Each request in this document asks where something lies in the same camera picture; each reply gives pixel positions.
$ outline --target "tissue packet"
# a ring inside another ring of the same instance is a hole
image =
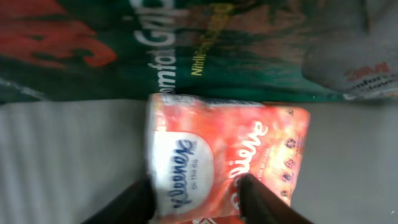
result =
[[[310,115],[301,108],[152,95],[149,171],[163,222],[239,214],[250,172],[290,204]]]

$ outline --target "kleenex logo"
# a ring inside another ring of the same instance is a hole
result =
[[[180,208],[192,202],[187,192],[187,166],[189,156],[194,155],[197,142],[184,139],[178,140],[176,143],[177,149],[174,151],[177,155],[172,157],[172,161],[175,163],[172,170],[173,190],[169,191],[169,197],[174,203],[173,208]]]

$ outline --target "black icon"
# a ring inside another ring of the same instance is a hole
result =
[[[293,166],[296,164],[293,159],[289,159],[285,162],[285,166],[287,166],[290,169],[293,169]]]
[[[291,176],[290,174],[288,174],[288,173],[285,173],[285,174],[282,176],[283,182],[290,182],[291,179],[292,179],[292,176]]]
[[[287,146],[288,148],[293,149],[294,147],[296,147],[296,141],[295,141],[294,139],[289,139],[289,140],[287,140],[287,142],[286,142],[286,146]]]
[[[288,193],[287,190],[283,190],[283,191],[280,192],[280,195],[281,195],[282,197],[287,197],[287,196],[289,196],[289,193]]]

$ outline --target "gray surface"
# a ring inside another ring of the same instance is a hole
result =
[[[312,123],[292,206],[319,224],[398,223],[398,106],[304,107]],[[98,211],[144,173],[145,110],[127,100],[0,107],[0,224],[75,224]]]

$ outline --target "red plastic package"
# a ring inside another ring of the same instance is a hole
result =
[[[159,217],[238,215],[247,172],[290,204],[309,121],[301,108],[152,95],[148,156]]]

